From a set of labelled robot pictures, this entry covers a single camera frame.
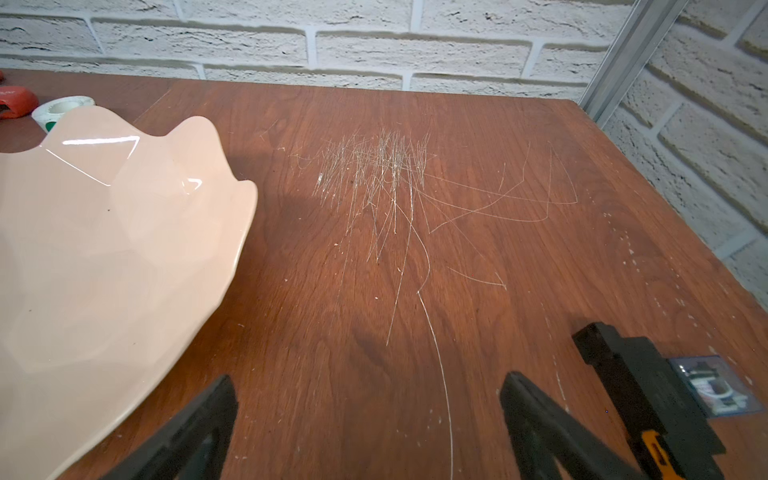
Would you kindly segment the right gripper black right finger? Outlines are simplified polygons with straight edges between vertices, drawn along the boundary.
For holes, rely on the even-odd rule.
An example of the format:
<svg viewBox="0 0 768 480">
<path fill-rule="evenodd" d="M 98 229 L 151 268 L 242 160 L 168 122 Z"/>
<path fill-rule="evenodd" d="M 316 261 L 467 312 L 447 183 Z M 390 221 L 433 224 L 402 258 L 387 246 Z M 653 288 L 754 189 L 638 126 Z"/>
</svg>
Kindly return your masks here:
<svg viewBox="0 0 768 480">
<path fill-rule="evenodd" d="M 524 374 L 506 374 L 499 400 L 523 479 L 643 479 Z"/>
</svg>

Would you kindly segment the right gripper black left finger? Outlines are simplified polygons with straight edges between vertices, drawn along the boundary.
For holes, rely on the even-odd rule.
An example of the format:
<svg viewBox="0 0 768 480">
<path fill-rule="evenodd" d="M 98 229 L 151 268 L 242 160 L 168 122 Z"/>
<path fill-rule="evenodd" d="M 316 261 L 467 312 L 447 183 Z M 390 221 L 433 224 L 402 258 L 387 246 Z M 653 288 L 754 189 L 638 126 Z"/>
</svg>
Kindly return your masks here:
<svg viewBox="0 0 768 480">
<path fill-rule="evenodd" d="M 103 477 L 218 479 L 237 412 L 234 384 L 222 375 Z"/>
</svg>

